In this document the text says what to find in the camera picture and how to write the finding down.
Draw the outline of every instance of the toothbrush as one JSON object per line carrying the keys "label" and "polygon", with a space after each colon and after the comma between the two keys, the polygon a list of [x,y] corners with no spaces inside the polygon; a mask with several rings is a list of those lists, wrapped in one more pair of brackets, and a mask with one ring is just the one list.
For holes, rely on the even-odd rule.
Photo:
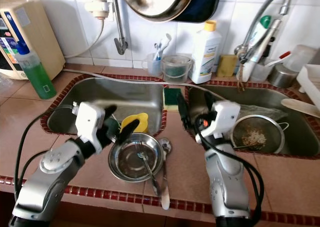
{"label": "toothbrush", "polygon": [[156,51],[156,53],[154,55],[154,59],[153,59],[154,61],[161,60],[162,55],[164,53],[164,50],[168,47],[170,41],[172,40],[171,35],[168,33],[165,34],[165,37],[166,38],[164,40],[161,39],[160,43],[157,45],[157,51]]}

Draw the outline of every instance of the bottle label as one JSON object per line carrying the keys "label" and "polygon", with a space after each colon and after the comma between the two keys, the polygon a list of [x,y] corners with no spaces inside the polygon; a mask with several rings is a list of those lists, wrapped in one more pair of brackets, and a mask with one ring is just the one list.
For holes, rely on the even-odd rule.
{"label": "bottle label", "polygon": [[211,74],[211,70],[215,65],[218,47],[219,44],[212,44],[205,47],[205,52],[201,63],[200,76]]}

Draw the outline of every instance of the wooden spatula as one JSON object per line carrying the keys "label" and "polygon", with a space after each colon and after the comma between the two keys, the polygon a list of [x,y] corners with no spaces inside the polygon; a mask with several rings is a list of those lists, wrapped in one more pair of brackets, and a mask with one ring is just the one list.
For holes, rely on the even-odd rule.
{"label": "wooden spatula", "polygon": [[313,104],[302,102],[293,98],[284,98],[283,100],[281,100],[281,104],[289,109],[293,109],[295,111],[320,118],[320,111]]}

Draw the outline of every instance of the dish soap bottle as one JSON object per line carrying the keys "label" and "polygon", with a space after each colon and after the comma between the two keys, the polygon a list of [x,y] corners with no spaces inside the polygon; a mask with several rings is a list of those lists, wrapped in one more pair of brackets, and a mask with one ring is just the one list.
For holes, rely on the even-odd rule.
{"label": "dish soap bottle", "polygon": [[30,51],[26,43],[18,41],[16,60],[28,77],[33,88],[43,100],[54,97],[57,92],[36,52]]}
{"label": "dish soap bottle", "polygon": [[204,23],[204,29],[195,35],[192,53],[194,64],[188,74],[195,84],[211,79],[211,70],[215,65],[219,44],[222,40],[221,34],[216,31],[216,25],[216,21],[207,20]]}

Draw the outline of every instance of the white pipe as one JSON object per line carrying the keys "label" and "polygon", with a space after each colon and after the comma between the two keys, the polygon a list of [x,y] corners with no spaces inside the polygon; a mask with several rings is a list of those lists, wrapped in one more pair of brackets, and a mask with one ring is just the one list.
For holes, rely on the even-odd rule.
{"label": "white pipe", "polygon": [[225,100],[226,98],[222,97],[221,95],[218,95],[206,88],[200,87],[198,85],[195,84],[191,84],[191,83],[168,83],[168,82],[154,82],[154,81],[132,81],[132,80],[125,80],[125,79],[118,79],[118,78],[111,78],[111,77],[107,77],[98,73],[91,73],[91,72],[87,72],[87,71],[82,71],[82,70],[73,70],[73,69],[67,69],[64,68],[62,71],[65,72],[72,72],[72,73],[79,73],[79,74],[85,74],[85,75],[91,75],[94,77],[98,77],[98,78],[103,78],[103,79],[107,79],[110,81],[116,81],[116,82],[120,82],[120,83],[127,83],[127,84],[142,84],[142,85],[169,85],[169,86],[187,86],[187,87],[193,87],[202,91],[206,91],[211,93],[212,95],[214,95],[215,97],[220,98],[221,100]]}
{"label": "white pipe", "polygon": [[97,41],[99,40],[102,32],[104,31],[105,20],[104,20],[104,19],[100,19],[100,22],[101,22],[100,32],[99,32],[99,34],[96,36],[95,40],[90,44],[90,46],[87,47],[85,50],[82,50],[82,51],[80,51],[80,52],[78,52],[78,53],[70,54],[70,55],[65,55],[64,58],[68,59],[68,58],[73,58],[73,57],[79,56],[79,55],[83,54],[84,52],[88,51],[92,46],[94,46],[95,43],[97,43]]}

